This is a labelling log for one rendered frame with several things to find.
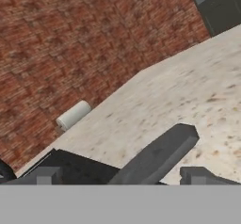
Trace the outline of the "white paper towel roll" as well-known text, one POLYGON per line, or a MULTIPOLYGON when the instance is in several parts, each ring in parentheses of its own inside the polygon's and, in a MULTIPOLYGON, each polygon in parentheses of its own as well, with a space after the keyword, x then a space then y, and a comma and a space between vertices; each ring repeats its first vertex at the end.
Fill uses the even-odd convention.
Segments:
POLYGON ((56 124, 66 132, 91 111, 86 101, 80 101, 56 119, 56 124))

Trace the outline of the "dark grey long block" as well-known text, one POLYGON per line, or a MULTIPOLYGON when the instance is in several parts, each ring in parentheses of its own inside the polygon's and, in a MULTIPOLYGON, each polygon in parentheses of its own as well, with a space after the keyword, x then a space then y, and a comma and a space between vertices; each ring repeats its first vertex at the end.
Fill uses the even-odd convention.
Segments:
POLYGON ((190 152, 199 139, 194 125, 177 123, 139 152, 109 184, 156 184, 190 152))

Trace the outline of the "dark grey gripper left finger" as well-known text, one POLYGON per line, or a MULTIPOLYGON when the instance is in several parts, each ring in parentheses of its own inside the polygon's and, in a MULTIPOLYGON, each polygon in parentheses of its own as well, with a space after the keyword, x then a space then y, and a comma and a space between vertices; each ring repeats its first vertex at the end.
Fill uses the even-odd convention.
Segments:
POLYGON ((24 177, 8 181, 7 184, 62 184, 62 168, 39 167, 24 177))

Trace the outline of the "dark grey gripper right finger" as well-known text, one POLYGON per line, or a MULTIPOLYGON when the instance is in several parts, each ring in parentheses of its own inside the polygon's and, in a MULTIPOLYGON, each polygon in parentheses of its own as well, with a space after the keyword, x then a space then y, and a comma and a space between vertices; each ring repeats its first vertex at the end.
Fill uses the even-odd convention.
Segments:
POLYGON ((237 182, 216 176, 204 167, 181 167, 180 184, 237 184, 237 182))

